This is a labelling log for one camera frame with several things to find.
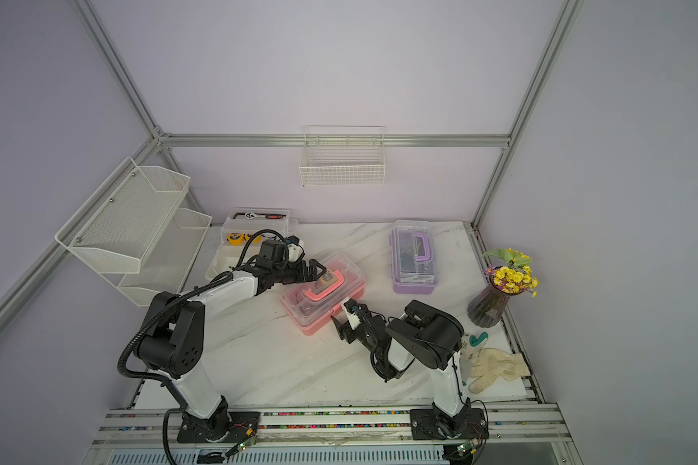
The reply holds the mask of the pink toolbox clear lid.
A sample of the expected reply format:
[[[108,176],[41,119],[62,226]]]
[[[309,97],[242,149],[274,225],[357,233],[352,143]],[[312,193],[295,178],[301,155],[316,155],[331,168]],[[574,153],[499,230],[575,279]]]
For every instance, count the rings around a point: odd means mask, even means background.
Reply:
[[[315,282],[290,285],[280,296],[287,316],[307,336],[341,312],[341,302],[358,298],[366,288],[366,273],[341,252],[318,260],[327,271]]]

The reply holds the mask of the white toolbox clear lid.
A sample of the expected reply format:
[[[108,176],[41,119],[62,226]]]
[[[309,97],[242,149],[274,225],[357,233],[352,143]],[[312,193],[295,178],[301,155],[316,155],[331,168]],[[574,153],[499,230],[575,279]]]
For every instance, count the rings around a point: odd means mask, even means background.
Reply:
[[[238,263],[242,249],[255,233],[269,229],[281,236],[292,236],[299,220],[288,209],[236,207],[231,210],[220,230],[220,245],[206,273],[213,280],[221,272],[232,269]]]

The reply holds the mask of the purple toolbox clear lid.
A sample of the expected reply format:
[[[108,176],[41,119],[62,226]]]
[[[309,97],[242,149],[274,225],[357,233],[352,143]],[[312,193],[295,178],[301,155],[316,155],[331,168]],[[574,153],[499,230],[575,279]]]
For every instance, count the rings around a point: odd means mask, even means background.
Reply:
[[[405,295],[431,295],[438,284],[432,224],[396,221],[391,228],[390,244],[394,291]]]

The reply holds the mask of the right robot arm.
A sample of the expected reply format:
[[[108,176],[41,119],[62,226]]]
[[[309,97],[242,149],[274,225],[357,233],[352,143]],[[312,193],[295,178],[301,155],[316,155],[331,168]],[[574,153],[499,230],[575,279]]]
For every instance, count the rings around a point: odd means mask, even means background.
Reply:
[[[471,440],[481,445],[490,437],[486,410],[463,394],[461,349],[465,331],[452,315],[419,300],[403,315],[386,317],[353,298],[331,317],[339,338],[360,342],[370,354],[370,366],[384,382],[399,379],[415,362],[430,375],[432,406],[409,412],[415,440]]]

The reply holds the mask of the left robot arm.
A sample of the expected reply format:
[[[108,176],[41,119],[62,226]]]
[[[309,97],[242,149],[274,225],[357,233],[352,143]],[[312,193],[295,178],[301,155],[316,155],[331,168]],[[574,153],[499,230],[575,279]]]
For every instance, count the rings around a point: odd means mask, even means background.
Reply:
[[[122,350],[117,372],[124,378],[155,381],[176,401],[175,413],[190,436],[221,443],[254,436],[253,418],[237,426],[226,398],[215,389],[201,358],[204,354],[207,312],[222,312],[260,296],[276,284],[294,285],[320,280],[328,271],[316,259],[306,259],[296,236],[275,230],[254,232],[244,250],[259,240],[252,257],[238,257],[236,265],[209,283],[185,294],[161,292],[149,304],[138,331]]]

